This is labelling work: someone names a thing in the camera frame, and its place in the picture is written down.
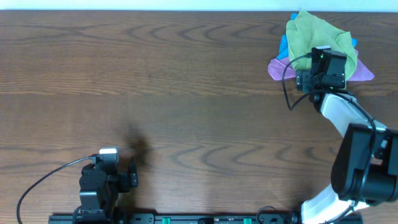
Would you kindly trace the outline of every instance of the white wall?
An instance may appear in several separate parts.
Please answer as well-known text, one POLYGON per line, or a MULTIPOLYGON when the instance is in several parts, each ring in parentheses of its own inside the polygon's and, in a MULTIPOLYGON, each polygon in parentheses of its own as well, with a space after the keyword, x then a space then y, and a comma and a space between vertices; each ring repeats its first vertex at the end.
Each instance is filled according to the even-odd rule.
POLYGON ((398 12, 398 0, 0 0, 0 9, 398 12))

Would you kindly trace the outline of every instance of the green connector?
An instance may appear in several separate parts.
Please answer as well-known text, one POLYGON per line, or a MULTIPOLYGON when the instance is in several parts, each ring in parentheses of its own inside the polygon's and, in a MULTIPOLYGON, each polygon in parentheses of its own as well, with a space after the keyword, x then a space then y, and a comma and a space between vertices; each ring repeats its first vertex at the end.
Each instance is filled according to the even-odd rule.
POLYGON ((243 224, 251 224, 251 218, 244 218, 243 224))
POLYGON ((171 218, 163 218, 162 219, 162 224, 171 224, 172 219, 171 218))

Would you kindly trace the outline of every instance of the green cloth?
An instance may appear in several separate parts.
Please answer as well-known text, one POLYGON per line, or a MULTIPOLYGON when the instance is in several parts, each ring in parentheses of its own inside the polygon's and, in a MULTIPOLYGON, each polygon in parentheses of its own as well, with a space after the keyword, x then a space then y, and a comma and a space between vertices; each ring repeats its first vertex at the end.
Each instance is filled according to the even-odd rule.
MULTIPOLYGON (((286 36, 289 46, 289 60, 311 52, 312 47, 329 45, 332 50, 345 53, 346 80, 356 70, 357 56, 352 44, 350 32, 327 23, 323 19, 301 10, 298 16, 286 24, 286 36)), ((303 58, 293 63, 295 70, 311 68, 311 59, 303 58)))

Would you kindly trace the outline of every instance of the cable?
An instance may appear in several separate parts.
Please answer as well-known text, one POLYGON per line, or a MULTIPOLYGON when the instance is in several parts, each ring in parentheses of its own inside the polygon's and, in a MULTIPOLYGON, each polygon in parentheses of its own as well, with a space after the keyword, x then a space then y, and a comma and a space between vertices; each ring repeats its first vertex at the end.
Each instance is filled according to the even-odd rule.
POLYGON ((354 206, 350 205, 341 215, 339 215, 337 218, 324 222, 324 223, 320 223, 320 224, 332 224, 335 222, 340 221, 341 219, 343 219, 347 214, 349 214, 349 212, 354 212, 354 206))
POLYGON ((79 211, 81 209, 81 205, 79 207, 77 207, 75 209, 75 211, 73 211, 73 215, 72 215, 72 224, 76 223, 76 219, 77 219, 77 215, 79 214, 79 211))
MULTIPOLYGON (((274 207, 272 207, 272 206, 270 206, 270 205, 267 205, 267 206, 264 206, 264 207, 260 208, 260 209, 258 210, 258 212, 257 212, 257 215, 256 215, 257 222, 259 222, 260 224, 264 224, 264 222, 261 221, 261 219, 260 219, 261 212, 262 212, 263 210, 267 209, 267 208, 272 208, 272 209, 274 209, 275 211, 278 212, 278 210, 277 210, 276 208, 274 208, 274 207)), ((285 220, 285 217, 283 217, 281 214, 278 214, 278 215, 279 215, 283 220, 285 220)))
POLYGON ((19 199, 18 204, 17 204, 17 220, 18 220, 18 223, 19 223, 19 224, 23 224, 23 223, 22 223, 22 220, 21 220, 21 213, 20 213, 20 210, 21 210, 21 203, 22 203, 22 200, 25 198, 25 196, 30 192, 30 190, 32 190, 34 187, 36 187, 37 184, 41 183, 41 181, 43 181, 44 179, 46 179, 47 177, 49 177, 51 174, 55 173, 56 171, 62 170, 63 168, 66 168, 66 167, 71 166, 71 165, 74 165, 74 164, 76 164, 76 163, 78 163, 78 162, 81 162, 81 161, 84 161, 84 160, 87 160, 87 159, 92 159, 92 158, 93 158, 93 157, 91 157, 91 156, 84 157, 84 158, 78 159, 78 160, 76 160, 76 161, 70 162, 70 163, 68 163, 68 164, 65 164, 65 165, 63 165, 63 166, 61 166, 61 167, 58 167, 58 168, 56 168, 55 170, 53 170, 53 171, 49 172, 48 174, 46 174, 44 177, 40 178, 40 180, 38 180, 38 181, 37 181, 36 183, 34 183, 32 186, 30 186, 30 187, 24 192, 24 194, 22 194, 22 196, 21 196, 21 198, 19 199))
POLYGON ((295 62, 295 61, 297 61, 297 60, 300 60, 301 58, 310 58, 310 57, 311 57, 311 53, 308 53, 308 54, 306 54, 306 55, 302 55, 302 56, 299 56, 299 57, 293 59, 291 62, 289 62, 289 63, 286 65, 285 70, 284 70, 284 72, 283 72, 283 74, 282 74, 282 86, 284 87, 285 99, 286 99, 287 107, 289 108, 289 110, 292 110, 293 108, 290 107, 289 99, 287 98, 287 93, 286 93, 286 87, 285 87, 285 74, 286 74, 286 70, 287 70, 287 68, 288 68, 293 62, 295 62))

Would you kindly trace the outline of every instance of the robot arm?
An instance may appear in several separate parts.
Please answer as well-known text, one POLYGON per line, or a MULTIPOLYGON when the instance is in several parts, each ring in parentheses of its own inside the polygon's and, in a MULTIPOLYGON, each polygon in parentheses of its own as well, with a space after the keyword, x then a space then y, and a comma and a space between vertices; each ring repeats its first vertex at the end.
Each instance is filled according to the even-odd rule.
MULTIPOLYGON (((356 102, 355 97, 348 94, 344 96, 356 102)), ((315 108, 335 125, 344 140, 333 164, 331 184, 315 198, 302 204, 302 223, 327 223, 338 218, 350 207, 359 210, 384 201, 394 201, 397 198, 398 170, 391 160, 398 152, 397 134, 382 123, 374 121, 377 133, 375 157, 382 159, 383 163, 370 165, 368 178, 364 183, 363 201, 354 206, 358 182, 362 181, 363 170, 369 165, 365 163, 365 158, 370 153, 366 146, 370 140, 371 125, 359 109, 339 96, 324 94, 314 99, 315 108)))

